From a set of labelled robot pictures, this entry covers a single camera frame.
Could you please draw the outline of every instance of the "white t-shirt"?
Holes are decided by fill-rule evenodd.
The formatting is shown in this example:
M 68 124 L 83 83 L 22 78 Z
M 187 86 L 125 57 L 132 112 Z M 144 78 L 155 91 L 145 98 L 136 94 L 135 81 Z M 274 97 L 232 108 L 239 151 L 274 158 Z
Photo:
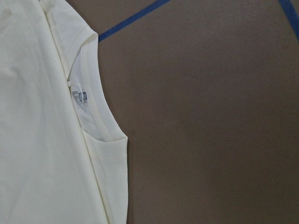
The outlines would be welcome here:
M 126 223 L 128 138 L 97 52 L 66 1 L 0 0 L 0 223 Z

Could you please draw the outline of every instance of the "cotton fabric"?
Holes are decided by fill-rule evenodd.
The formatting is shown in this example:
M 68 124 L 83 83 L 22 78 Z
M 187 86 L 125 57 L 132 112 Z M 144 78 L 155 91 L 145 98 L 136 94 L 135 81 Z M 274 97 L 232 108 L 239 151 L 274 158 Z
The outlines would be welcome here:
M 0 0 L 0 223 L 126 223 L 128 138 L 97 51 L 66 1 Z

